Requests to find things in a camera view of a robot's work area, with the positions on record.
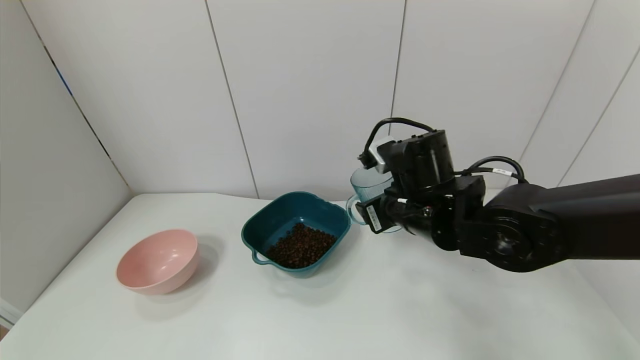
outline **wall seam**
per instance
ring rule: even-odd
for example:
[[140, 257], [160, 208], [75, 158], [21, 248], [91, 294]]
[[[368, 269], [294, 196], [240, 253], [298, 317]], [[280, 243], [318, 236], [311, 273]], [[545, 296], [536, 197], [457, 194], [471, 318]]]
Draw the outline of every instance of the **wall seam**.
[[607, 106], [604, 107], [604, 109], [602, 110], [602, 113], [600, 114], [600, 117], [598, 117], [598, 121], [596, 121], [596, 124], [591, 129], [591, 132], [589, 132], [589, 136], [587, 136], [587, 138], [585, 139], [584, 143], [582, 143], [582, 146], [580, 147], [580, 150], [578, 150], [578, 153], [575, 155], [575, 157], [573, 158], [573, 161], [571, 161], [571, 164], [569, 164], [569, 167], [566, 169], [566, 171], [564, 172], [564, 175], [562, 176], [562, 178], [560, 178], [560, 181], [558, 181], [558, 184], [556, 186], [560, 186], [560, 184], [564, 181], [564, 178], [566, 177], [566, 175], [569, 174], [569, 170], [571, 170], [571, 168], [573, 167], [573, 164], [578, 159], [578, 156], [580, 156], [580, 153], [582, 152], [584, 147], [589, 142], [589, 139], [591, 138], [591, 135], [593, 135], [593, 133], [596, 131], [596, 127], [598, 127], [598, 125], [600, 124], [600, 121], [604, 117], [604, 114], [607, 113], [607, 110], [609, 109], [609, 106], [613, 102], [613, 99], [616, 97], [616, 94], [618, 93], [618, 90], [620, 89], [620, 86], [622, 85], [622, 83], [627, 78], [627, 74], [631, 70], [631, 67], [634, 65], [634, 62], [636, 62], [636, 58], [638, 57], [638, 53], [640, 53], [640, 46], [636, 50], [636, 54], [634, 55], [634, 57], [631, 59], [631, 63], [627, 67], [627, 70], [625, 71], [625, 74], [620, 79], [620, 82], [618, 83], [618, 86], [616, 86], [615, 91], [611, 95], [611, 98], [609, 99], [609, 102], [607, 103]]
[[36, 36], [40, 40], [40, 43], [42, 44], [42, 47], [44, 48], [45, 53], [47, 53], [47, 56], [49, 57], [49, 61], [51, 61], [51, 64], [53, 64], [54, 69], [58, 73], [58, 77], [60, 78], [60, 81], [62, 81], [62, 83], [65, 85], [65, 88], [67, 89], [67, 93], [69, 94], [69, 96], [71, 96], [71, 99], [74, 101], [74, 104], [76, 105], [76, 108], [78, 109], [78, 111], [80, 111], [80, 115], [82, 115], [82, 118], [84, 119], [84, 122], [87, 124], [87, 126], [89, 126], [89, 129], [93, 133], [93, 136], [95, 137], [96, 140], [98, 140], [98, 143], [100, 144], [100, 147], [102, 147], [102, 151], [104, 151], [104, 153], [107, 155], [107, 158], [109, 158], [109, 161], [111, 162], [113, 167], [118, 172], [118, 175], [120, 176], [122, 181], [124, 181], [125, 185], [127, 185], [129, 190], [135, 195], [136, 192], [134, 192], [133, 189], [131, 188], [131, 186], [129, 186], [129, 183], [127, 182], [127, 180], [124, 178], [124, 176], [120, 172], [120, 169], [118, 168], [116, 163], [113, 162], [113, 159], [111, 158], [111, 155], [109, 155], [109, 152], [107, 151], [107, 149], [104, 147], [104, 144], [102, 143], [102, 140], [100, 140], [100, 138], [98, 137], [98, 134], [95, 133], [95, 130], [93, 129], [93, 126], [91, 126], [91, 123], [86, 118], [86, 115], [84, 114], [84, 111], [80, 107], [80, 104], [78, 104], [78, 101], [76, 100], [76, 97], [71, 92], [71, 89], [69, 88], [69, 85], [67, 84], [67, 82], [64, 80], [64, 77], [62, 76], [62, 72], [60, 71], [60, 69], [56, 65], [56, 62], [53, 60], [53, 57], [51, 56], [51, 53], [49, 52], [49, 49], [44, 44], [44, 41], [42, 40], [42, 37], [40, 36], [40, 32], [38, 32], [38, 29], [36, 28], [36, 25], [33, 23], [33, 20], [31, 19], [31, 16], [29, 15], [29, 12], [27, 11], [26, 6], [24, 6], [24, 3], [23, 3], [22, 0], [20, 0], [20, 5], [22, 6], [22, 9], [24, 10], [24, 13], [27, 14], [27, 19], [29, 19], [29, 22], [31, 23], [31, 27], [33, 28], [33, 31], [36, 32]]
[[[520, 157], [518, 158], [518, 162], [522, 162], [522, 158], [524, 158], [524, 154], [527, 152], [527, 149], [529, 148], [531, 142], [533, 141], [534, 136], [536, 136], [536, 132], [538, 132], [538, 128], [540, 127], [540, 124], [542, 123], [542, 119], [544, 119], [545, 115], [547, 114], [547, 110], [549, 109], [549, 105], [551, 104], [551, 100], [553, 100], [554, 96], [556, 96], [556, 92], [558, 87], [560, 86], [560, 82], [562, 82], [562, 78], [564, 77], [564, 73], [566, 72], [566, 69], [569, 67], [569, 64], [571, 63], [571, 59], [573, 58], [573, 54], [575, 53], [575, 49], [578, 47], [578, 43], [580, 42], [580, 39], [582, 38], [582, 34], [584, 33], [584, 30], [587, 27], [587, 24], [589, 23], [590, 19], [591, 19], [591, 14], [593, 13], [593, 9], [595, 8], [596, 2], [598, 0], [594, 0], [591, 3], [591, 8], [589, 9], [589, 13], [587, 13], [587, 17], [584, 19], [584, 23], [582, 24], [582, 28], [580, 29], [580, 33], [578, 34], [578, 37], [575, 39], [575, 43], [573, 45], [573, 49], [571, 50], [571, 54], [569, 54], [569, 57], [566, 59], [566, 63], [564, 64], [564, 68], [562, 69], [562, 72], [560, 73], [560, 76], [558, 77], [558, 81], [556, 82], [556, 85], [554, 87], [554, 91], [551, 92], [551, 96], [549, 97], [549, 100], [547, 101], [547, 105], [545, 106], [545, 109], [542, 111], [542, 114], [540, 115], [540, 118], [538, 119], [538, 122], [536, 123], [536, 127], [533, 129], [533, 132], [531, 133], [531, 137], [529, 137], [529, 141], [527, 141], [527, 145], [525, 145], [524, 149], [522, 150], [522, 153], [520, 154]], [[507, 180], [504, 184], [504, 186], [507, 186], [509, 184], [511, 180]]]
[[238, 131], [240, 132], [240, 140], [242, 140], [242, 146], [244, 147], [244, 154], [246, 155], [246, 162], [249, 164], [249, 172], [251, 173], [251, 180], [253, 181], [253, 189], [255, 190], [255, 196], [259, 199], [260, 193], [258, 192], [258, 184], [255, 182], [255, 176], [253, 174], [253, 167], [251, 166], [251, 159], [249, 158], [249, 151], [246, 148], [246, 142], [244, 141], [244, 134], [242, 133], [242, 126], [240, 126], [240, 119], [238, 118], [238, 112], [236, 110], [236, 102], [234, 96], [231, 93], [231, 86], [229, 85], [229, 78], [227, 76], [227, 70], [225, 63], [222, 60], [222, 53], [220, 52], [220, 45], [218, 43], [218, 37], [216, 36], [216, 29], [213, 26], [213, 18], [211, 17], [211, 9], [209, 9], [209, 3], [204, 0], [204, 5], [207, 8], [207, 16], [209, 17], [209, 25], [211, 25], [211, 33], [213, 34], [213, 40], [216, 43], [216, 50], [218, 51], [218, 58], [220, 59], [220, 65], [222, 66], [222, 73], [225, 76], [225, 82], [227, 84], [227, 91], [229, 92], [229, 99], [231, 99], [231, 106], [234, 109], [234, 116], [236, 117], [236, 124]]
[[[398, 69], [400, 68], [400, 52], [402, 50], [402, 38], [404, 36], [404, 19], [406, 18], [406, 3], [408, 0], [404, 0], [404, 8], [402, 12], [402, 24], [400, 25], [400, 42], [398, 43], [398, 58], [396, 61], [396, 76], [394, 78], [394, 93], [391, 96], [391, 110], [389, 111], [389, 117], [394, 116], [394, 105], [396, 103], [396, 89], [398, 85]], [[389, 124], [389, 129], [387, 131], [387, 136], [391, 135], [391, 124]]]

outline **teal square bowl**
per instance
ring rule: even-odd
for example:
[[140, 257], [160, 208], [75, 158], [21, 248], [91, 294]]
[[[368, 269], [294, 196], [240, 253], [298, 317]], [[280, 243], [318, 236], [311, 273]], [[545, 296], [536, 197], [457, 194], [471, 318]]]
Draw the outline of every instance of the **teal square bowl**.
[[[286, 268], [269, 260], [265, 255], [267, 250], [298, 222], [334, 235], [335, 243], [318, 261], [305, 268]], [[309, 277], [331, 255], [350, 227], [351, 221], [342, 207], [312, 193], [291, 192], [275, 199], [247, 220], [242, 228], [242, 241], [251, 249], [256, 264], [273, 265], [295, 277]], [[258, 253], [267, 260], [260, 260]]]

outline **bowl handle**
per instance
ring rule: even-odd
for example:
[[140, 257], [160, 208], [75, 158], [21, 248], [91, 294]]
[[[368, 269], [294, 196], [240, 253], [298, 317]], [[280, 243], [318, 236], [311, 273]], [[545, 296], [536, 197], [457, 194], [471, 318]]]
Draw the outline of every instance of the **bowl handle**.
[[271, 264], [271, 261], [263, 261], [258, 259], [258, 252], [255, 249], [251, 249], [251, 256], [253, 258], [253, 262], [258, 264], [258, 265], [269, 265]]

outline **bowl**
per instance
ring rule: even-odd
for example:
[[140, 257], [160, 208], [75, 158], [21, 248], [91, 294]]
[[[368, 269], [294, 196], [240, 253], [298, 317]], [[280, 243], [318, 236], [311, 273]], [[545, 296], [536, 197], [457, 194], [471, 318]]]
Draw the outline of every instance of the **bowl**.
[[166, 230], [146, 237], [127, 251], [116, 270], [120, 284], [144, 295], [169, 293], [198, 267], [198, 239], [186, 230]]
[[[267, 250], [299, 222], [334, 235], [335, 243], [318, 261], [305, 268], [287, 268], [269, 260], [265, 256]], [[273, 265], [295, 277], [309, 277], [331, 255], [350, 227], [349, 216], [341, 206], [320, 199], [312, 193], [291, 192], [275, 199], [247, 220], [241, 236], [243, 243], [251, 250], [256, 264]], [[258, 254], [266, 260], [259, 259]]]

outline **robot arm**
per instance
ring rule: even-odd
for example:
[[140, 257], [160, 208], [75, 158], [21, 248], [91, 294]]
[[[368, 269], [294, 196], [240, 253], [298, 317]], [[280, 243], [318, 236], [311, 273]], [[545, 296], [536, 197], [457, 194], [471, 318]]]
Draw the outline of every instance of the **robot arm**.
[[[395, 141], [373, 138], [380, 126], [398, 122], [426, 134]], [[529, 184], [521, 166], [492, 156], [455, 172], [444, 130], [402, 118], [374, 128], [358, 157], [365, 168], [391, 172], [392, 185], [356, 208], [374, 233], [403, 226], [430, 237], [444, 250], [482, 258], [514, 272], [537, 270], [565, 259], [640, 259], [640, 175], [546, 189]], [[515, 173], [480, 167], [511, 164]], [[518, 179], [487, 205], [480, 172]]]

